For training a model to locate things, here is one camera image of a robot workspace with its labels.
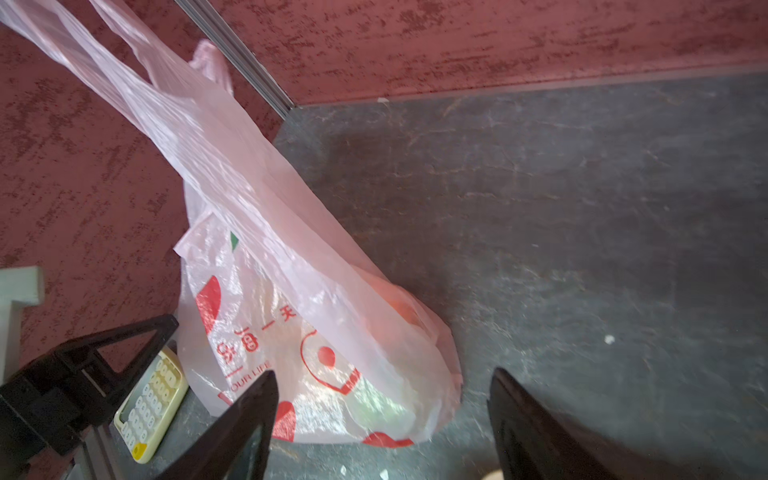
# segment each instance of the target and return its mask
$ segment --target gray floor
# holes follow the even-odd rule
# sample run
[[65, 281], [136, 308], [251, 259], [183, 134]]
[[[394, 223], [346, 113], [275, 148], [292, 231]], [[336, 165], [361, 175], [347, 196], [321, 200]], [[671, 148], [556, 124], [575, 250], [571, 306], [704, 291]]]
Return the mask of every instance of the gray floor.
[[[623, 478], [768, 478], [768, 75], [291, 115], [275, 145], [465, 388], [429, 443], [275, 441], [267, 478], [480, 478], [494, 366]], [[142, 472], [209, 422], [188, 396]]]

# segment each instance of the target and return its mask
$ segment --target red circle print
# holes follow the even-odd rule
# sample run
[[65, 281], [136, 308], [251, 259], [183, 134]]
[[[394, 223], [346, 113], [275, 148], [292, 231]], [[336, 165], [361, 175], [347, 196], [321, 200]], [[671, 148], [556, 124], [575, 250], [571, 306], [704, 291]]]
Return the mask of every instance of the red circle print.
[[317, 352], [317, 359], [330, 369], [336, 364], [336, 354], [327, 346], [320, 347], [320, 350]]

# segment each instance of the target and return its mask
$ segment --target printed logo on bag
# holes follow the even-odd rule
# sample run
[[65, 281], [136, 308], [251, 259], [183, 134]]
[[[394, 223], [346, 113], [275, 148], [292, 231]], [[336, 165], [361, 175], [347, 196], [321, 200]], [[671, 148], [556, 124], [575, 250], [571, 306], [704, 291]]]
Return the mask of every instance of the printed logo on bag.
[[200, 319], [203, 320], [203, 325], [205, 326], [205, 334], [210, 335], [210, 331], [214, 329], [216, 317], [219, 316], [219, 308], [221, 308], [221, 285], [219, 284], [219, 279], [212, 276], [203, 289], [195, 296], [195, 303], [200, 311]]
[[338, 357], [333, 347], [317, 330], [301, 341], [301, 360], [310, 375], [322, 386], [342, 395], [348, 395], [360, 380], [360, 372], [343, 357]]

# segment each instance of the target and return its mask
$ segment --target yellow calculator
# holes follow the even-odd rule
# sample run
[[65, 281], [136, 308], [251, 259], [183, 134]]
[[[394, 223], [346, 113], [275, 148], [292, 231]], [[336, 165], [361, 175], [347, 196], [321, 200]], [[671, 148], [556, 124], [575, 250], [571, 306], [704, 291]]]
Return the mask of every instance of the yellow calculator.
[[136, 462], [152, 458], [188, 388], [178, 357], [163, 347], [114, 414], [114, 425]]

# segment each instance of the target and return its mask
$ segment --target textured red wall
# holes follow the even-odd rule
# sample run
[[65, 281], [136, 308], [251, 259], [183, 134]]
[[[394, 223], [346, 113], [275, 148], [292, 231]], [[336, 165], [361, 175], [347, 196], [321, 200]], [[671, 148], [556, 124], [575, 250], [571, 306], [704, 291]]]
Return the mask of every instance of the textured red wall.
[[[131, 6], [191, 58], [203, 35], [172, 0]], [[68, 7], [118, 56], [130, 55], [90, 4]], [[0, 45], [0, 267], [39, 265], [46, 280], [45, 303], [25, 310], [26, 363], [68, 338], [172, 312], [172, 248], [187, 218], [181, 180], [148, 138], [3, 25]], [[233, 79], [271, 139], [280, 119], [236, 71]], [[31, 478], [58, 478], [65, 462], [46, 455]]]
[[768, 61], [766, 0], [211, 0], [298, 104]]

